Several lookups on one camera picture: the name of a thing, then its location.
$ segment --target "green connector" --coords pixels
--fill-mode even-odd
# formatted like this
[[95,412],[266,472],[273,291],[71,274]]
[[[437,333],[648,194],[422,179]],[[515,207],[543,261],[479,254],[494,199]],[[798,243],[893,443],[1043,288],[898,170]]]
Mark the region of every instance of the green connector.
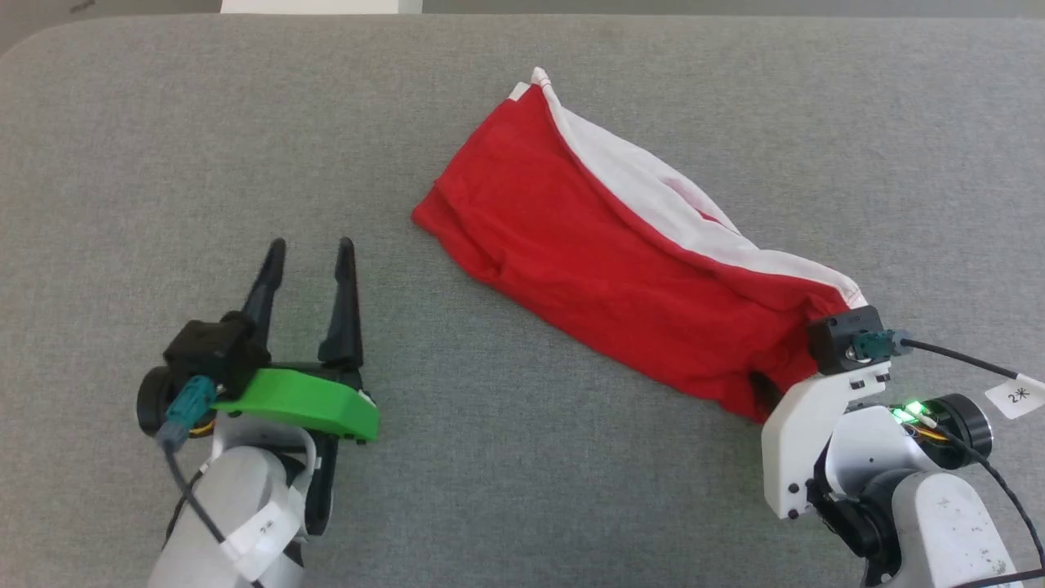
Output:
[[910,402],[907,406],[904,407],[904,410],[910,413],[911,415],[925,415],[926,413],[929,411],[929,409],[926,408],[925,405],[920,403],[919,401]]
[[377,407],[366,395],[294,370],[259,370],[239,400],[216,402],[213,408],[342,438],[377,439]]
[[861,333],[853,338],[853,353],[858,360],[878,360],[898,355],[896,331]]
[[902,408],[893,408],[892,409],[892,418],[897,420],[897,423],[901,423],[901,424],[903,424],[903,423],[907,423],[907,424],[918,423],[918,419],[915,419],[914,417],[912,417],[910,414],[905,413],[904,409],[902,409]]

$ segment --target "label tag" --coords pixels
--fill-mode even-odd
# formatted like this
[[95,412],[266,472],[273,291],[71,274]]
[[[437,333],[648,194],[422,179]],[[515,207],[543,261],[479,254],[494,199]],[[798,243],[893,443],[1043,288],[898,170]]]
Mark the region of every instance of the label tag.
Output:
[[1045,406],[1045,391],[1028,382],[1008,380],[986,392],[986,398],[1008,419],[1023,417]]
[[529,90],[529,89],[530,89],[530,85],[529,84],[524,84],[524,83],[519,81],[518,84],[515,85],[515,88],[512,90],[512,93],[508,94],[508,99],[512,100],[514,102],[517,102],[517,101],[519,101],[519,98],[522,97],[522,94],[525,94],[526,91]]
[[274,495],[264,508],[226,538],[222,551],[232,560],[240,575],[254,582],[279,559],[301,528],[299,505],[303,512],[304,500],[293,488]]

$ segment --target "connector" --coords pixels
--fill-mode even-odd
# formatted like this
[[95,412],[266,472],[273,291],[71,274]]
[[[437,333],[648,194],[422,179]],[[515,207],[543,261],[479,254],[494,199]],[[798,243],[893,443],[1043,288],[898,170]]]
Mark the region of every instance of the connector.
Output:
[[203,419],[217,401],[217,386],[206,376],[193,376],[178,393],[167,409],[166,421],[156,433],[160,447],[170,446],[178,451],[189,439],[189,431]]
[[250,316],[226,313],[219,323],[190,321],[163,352],[163,361],[176,376],[206,376],[225,386],[230,399],[242,396],[257,371],[272,363],[272,355],[251,339]]
[[901,340],[910,336],[906,331],[876,331],[853,337],[853,359],[857,361],[886,359],[911,353]]
[[857,361],[853,353],[853,338],[861,333],[884,330],[878,310],[869,305],[809,324],[806,328],[809,354],[816,360],[816,371],[825,376],[834,376],[873,366],[875,362]]
[[892,418],[897,420],[897,423],[913,425],[921,421],[919,416],[926,416],[929,409],[926,408],[924,404],[919,401],[911,401],[903,407],[896,407],[892,409]]

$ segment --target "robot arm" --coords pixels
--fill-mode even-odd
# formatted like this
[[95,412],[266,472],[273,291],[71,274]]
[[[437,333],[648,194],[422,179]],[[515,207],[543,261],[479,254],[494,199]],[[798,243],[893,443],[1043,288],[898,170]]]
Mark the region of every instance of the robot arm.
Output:
[[949,473],[973,461],[962,447],[990,455],[985,416],[960,395],[906,410],[853,405],[885,390],[889,355],[897,355],[855,353],[855,337],[868,332],[883,332],[873,307],[811,326],[811,351],[825,376],[793,386],[763,428],[769,507],[789,519],[815,511],[866,560],[861,586],[955,588],[1014,571],[983,502]]
[[[341,241],[319,363],[274,364],[265,349],[285,250],[273,241],[241,312],[186,325],[167,366],[139,390],[139,425],[157,438],[183,494],[150,588],[299,586],[301,545],[329,520],[339,441],[376,438],[377,409],[358,373],[352,242]],[[212,437],[212,449],[185,483],[173,452],[190,434]]]

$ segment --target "white trim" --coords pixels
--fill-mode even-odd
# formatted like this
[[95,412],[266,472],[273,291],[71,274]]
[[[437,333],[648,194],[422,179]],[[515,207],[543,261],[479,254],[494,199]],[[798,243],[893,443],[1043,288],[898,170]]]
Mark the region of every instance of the white trim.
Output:
[[563,108],[543,69],[534,68],[531,83],[540,86],[552,119],[577,159],[618,199],[679,246],[728,265],[831,285],[850,308],[867,305],[850,277],[797,255],[759,249],[689,178],[648,150]]
[[518,84],[515,85],[515,88],[512,89],[512,93],[508,94],[508,99],[512,100],[513,102],[517,102],[519,101],[519,98],[522,97],[522,94],[525,94],[526,91],[529,89],[530,89],[529,84],[527,84],[526,81],[519,81]]

